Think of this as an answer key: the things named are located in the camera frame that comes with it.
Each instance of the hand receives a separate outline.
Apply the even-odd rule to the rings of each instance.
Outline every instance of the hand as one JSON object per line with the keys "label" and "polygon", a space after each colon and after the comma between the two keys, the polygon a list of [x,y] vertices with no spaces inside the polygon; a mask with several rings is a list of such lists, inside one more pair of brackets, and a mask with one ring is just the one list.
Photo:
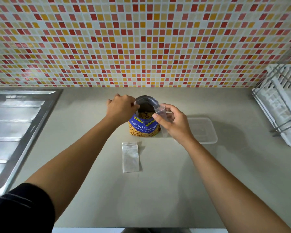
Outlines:
{"label": "hand", "polygon": [[114,121],[117,126],[122,125],[140,108],[140,105],[134,104],[135,101],[134,97],[116,94],[113,100],[107,101],[106,118]]}
{"label": "hand", "polygon": [[167,118],[170,121],[164,120],[158,114],[153,114],[152,117],[155,119],[155,121],[166,128],[169,134],[181,145],[184,145],[184,143],[188,140],[194,139],[186,115],[173,105],[160,105],[165,106],[166,111],[172,112],[167,113]]}

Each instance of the salted peanuts bag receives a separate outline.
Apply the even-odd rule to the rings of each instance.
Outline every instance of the salted peanuts bag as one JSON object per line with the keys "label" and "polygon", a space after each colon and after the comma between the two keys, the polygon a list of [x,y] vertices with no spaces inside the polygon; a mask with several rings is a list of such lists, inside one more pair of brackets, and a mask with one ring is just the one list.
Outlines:
{"label": "salted peanuts bag", "polygon": [[140,108],[128,121],[129,133],[134,136],[149,137],[155,136],[160,131],[159,124],[152,118],[155,113],[154,107],[159,106],[158,101],[150,96],[136,98]]}

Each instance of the forearm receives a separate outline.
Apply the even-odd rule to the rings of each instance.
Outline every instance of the forearm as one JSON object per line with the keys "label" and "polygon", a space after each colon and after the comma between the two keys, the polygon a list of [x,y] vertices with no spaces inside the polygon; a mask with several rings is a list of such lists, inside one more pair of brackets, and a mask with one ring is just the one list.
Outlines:
{"label": "forearm", "polygon": [[225,169],[198,141],[184,145],[229,232],[291,232],[259,197]]}
{"label": "forearm", "polygon": [[54,204],[56,220],[78,192],[105,142],[116,128],[117,125],[104,118],[26,180],[47,192]]}

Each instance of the plastic lid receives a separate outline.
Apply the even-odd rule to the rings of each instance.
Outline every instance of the plastic lid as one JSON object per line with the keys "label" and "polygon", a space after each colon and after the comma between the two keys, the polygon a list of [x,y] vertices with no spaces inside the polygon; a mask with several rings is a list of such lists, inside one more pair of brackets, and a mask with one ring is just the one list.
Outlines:
{"label": "plastic lid", "polygon": [[209,118],[188,118],[193,136],[201,144],[214,144],[218,141],[216,131]]}

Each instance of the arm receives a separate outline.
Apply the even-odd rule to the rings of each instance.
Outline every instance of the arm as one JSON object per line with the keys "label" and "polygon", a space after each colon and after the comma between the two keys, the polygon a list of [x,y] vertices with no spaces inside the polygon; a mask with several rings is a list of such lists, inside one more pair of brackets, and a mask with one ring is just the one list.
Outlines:
{"label": "arm", "polygon": [[291,232],[287,224],[258,196],[224,168],[192,135],[185,114],[173,105],[163,104],[165,121],[153,118],[189,153],[222,222],[229,232]]}
{"label": "arm", "polygon": [[50,196],[55,208],[55,221],[78,192],[109,136],[139,108],[139,105],[133,105],[134,101],[133,97],[121,97],[119,94],[113,101],[108,100],[103,120],[25,181]]}

